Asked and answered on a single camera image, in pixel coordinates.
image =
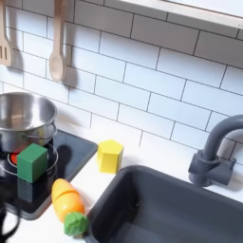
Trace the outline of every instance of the gray faucet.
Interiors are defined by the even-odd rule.
[[[210,186],[213,182],[229,184],[236,159],[223,163],[216,153],[224,137],[238,129],[243,129],[243,115],[230,117],[215,126],[204,149],[193,156],[189,167],[189,179],[192,183],[201,187]]]

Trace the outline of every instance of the black sink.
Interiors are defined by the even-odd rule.
[[[243,242],[242,203],[143,166],[121,169],[88,217],[88,243]]]

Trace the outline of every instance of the hanging utensil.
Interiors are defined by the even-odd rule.
[[[6,34],[6,4],[0,0],[0,65],[11,65],[12,47]]]
[[[64,21],[66,0],[55,0],[54,12],[54,43],[53,52],[49,58],[49,71],[54,81],[61,81],[65,77]]]

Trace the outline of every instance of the toy carrot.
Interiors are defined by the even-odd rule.
[[[57,217],[65,223],[65,234],[83,234],[87,229],[88,219],[84,215],[84,203],[80,194],[72,185],[62,178],[57,179],[52,185],[51,199]]]

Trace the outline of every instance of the yellow hexagon block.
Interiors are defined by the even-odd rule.
[[[99,143],[97,163],[100,172],[116,174],[122,163],[123,146],[114,140]]]

